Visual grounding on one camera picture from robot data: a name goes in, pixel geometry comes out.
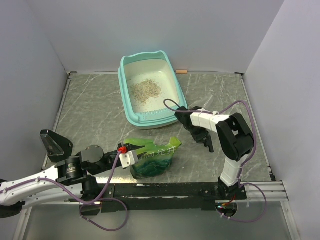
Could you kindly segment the green litter bag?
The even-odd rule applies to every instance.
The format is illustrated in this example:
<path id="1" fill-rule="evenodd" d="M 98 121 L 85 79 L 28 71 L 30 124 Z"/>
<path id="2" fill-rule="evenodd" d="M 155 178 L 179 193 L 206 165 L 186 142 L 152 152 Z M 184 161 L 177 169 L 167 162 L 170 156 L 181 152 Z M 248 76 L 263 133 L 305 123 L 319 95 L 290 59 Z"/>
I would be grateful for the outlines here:
<path id="1" fill-rule="evenodd" d="M 173 163 L 173 156 L 182 145 L 172 136 L 167 144 L 155 144 L 151 139 L 127 138 L 126 144 L 139 147 L 136 150 L 139 162 L 130 167 L 134 179 L 152 178 L 163 174 Z"/>

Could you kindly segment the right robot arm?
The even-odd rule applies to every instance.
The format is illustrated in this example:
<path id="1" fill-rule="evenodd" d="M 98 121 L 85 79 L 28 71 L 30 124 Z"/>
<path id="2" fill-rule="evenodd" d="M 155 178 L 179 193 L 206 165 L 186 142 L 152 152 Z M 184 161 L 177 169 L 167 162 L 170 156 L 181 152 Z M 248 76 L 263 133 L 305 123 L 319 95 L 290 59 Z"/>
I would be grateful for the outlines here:
<path id="1" fill-rule="evenodd" d="M 200 107 L 179 107 L 175 117 L 191 134 L 196 143 L 202 143 L 214 152 L 211 132 L 216 133 L 225 155 L 223 171 L 218 178 L 217 192 L 230 199 L 239 187 L 245 161 L 255 147 L 254 134 L 240 113 L 223 115 Z"/>

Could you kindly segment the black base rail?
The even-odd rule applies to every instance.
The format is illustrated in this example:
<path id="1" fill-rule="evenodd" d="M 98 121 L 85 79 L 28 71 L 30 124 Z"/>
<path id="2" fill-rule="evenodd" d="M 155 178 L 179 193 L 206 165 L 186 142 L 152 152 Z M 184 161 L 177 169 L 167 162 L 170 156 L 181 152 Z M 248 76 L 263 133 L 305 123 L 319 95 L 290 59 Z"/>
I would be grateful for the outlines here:
<path id="1" fill-rule="evenodd" d="M 102 213 L 123 211 L 124 207 L 110 200 L 122 201 L 129 211 L 200 209 L 215 211 L 223 201 L 246 200 L 244 187 L 225 188 L 217 182 L 188 183 L 112 183 L 102 195 Z"/>

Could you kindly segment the scattered litter granules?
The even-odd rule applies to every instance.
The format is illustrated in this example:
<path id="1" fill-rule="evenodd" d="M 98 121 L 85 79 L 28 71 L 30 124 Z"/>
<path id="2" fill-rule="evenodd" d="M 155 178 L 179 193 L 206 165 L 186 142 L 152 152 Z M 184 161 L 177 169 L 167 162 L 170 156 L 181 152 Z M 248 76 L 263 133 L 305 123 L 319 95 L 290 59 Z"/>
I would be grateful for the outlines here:
<path id="1" fill-rule="evenodd" d="M 146 79 L 131 85 L 129 93 L 135 101 L 145 105 L 149 99 L 159 97 L 162 94 L 162 89 L 155 80 Z"/>

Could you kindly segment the small orange block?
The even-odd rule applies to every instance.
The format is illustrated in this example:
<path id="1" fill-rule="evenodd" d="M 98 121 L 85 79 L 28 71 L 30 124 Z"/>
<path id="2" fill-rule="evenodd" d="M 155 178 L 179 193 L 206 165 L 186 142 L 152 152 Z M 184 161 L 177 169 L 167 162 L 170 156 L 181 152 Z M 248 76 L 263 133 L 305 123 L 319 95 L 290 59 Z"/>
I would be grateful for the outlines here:
<path id="1" fill-rule="evenodd" d="M 175 71 L 176 74 L 188 74 L 187 70 L 176 70 Z"/>

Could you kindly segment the teal litter box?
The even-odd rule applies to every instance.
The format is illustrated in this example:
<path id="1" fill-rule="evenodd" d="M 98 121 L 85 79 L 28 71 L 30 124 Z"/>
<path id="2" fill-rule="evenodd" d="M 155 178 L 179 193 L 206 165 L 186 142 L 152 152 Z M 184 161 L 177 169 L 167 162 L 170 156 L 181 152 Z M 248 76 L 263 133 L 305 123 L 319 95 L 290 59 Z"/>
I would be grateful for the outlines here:
<path id="1" fill-rule="evenodd" d="M 118 80 L 125 116 L 138 129 L 177 121 L 174 111 L 187 101 L 168 55 L 162 51 L 124 56 Z"/>

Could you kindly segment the black triangular stand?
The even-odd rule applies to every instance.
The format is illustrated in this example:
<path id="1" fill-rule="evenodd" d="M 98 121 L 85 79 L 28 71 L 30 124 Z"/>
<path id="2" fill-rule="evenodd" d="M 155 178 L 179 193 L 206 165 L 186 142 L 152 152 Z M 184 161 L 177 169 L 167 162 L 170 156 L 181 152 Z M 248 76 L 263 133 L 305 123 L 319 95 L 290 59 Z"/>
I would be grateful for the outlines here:
<path id="1" fill-rule="evenodd" d="M 52 130 L 43 129 L 40 131 L 40 138 L 51 162 L 58 163 L 68 159 L 72 155 L 73 143 L 66 137 Z"/>

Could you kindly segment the clear plastic scoop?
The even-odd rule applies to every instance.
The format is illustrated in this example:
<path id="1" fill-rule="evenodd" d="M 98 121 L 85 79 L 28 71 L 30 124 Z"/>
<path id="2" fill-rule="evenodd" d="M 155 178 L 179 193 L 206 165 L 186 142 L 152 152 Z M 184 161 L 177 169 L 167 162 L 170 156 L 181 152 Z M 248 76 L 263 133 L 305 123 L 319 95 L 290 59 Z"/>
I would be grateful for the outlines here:
<path id="1" fill-rule="evenodd" d="M 213 103 L 214 101 L 214 96 L 211 94 L 211 95 L 208 95 L 206 98 L 205 98 L 205 101 L 204 101 L 204 105 L 203 105 L 203 108 L 204 109 L 208 109 L 211 104 Z"/>

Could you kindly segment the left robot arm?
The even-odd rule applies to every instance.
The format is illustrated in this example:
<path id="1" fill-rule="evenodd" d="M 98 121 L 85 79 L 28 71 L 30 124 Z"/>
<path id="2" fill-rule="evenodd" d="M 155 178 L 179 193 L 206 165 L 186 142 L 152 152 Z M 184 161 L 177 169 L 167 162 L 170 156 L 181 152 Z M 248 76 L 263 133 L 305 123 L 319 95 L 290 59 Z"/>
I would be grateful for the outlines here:
<path id="1" fill-rule="evenodd" d="M 137 164 L 145 145 L 119 144 L 114 151 L 104 153 L 98 145 L 91 145 L 56 165 L 19 180 L 0 183 L 0 217 L 18 215 L 23 209 L 61 199 L 75 199 L 89 205 L 104 196 L 109 185 L 97 183 L 96 175 Z"/>

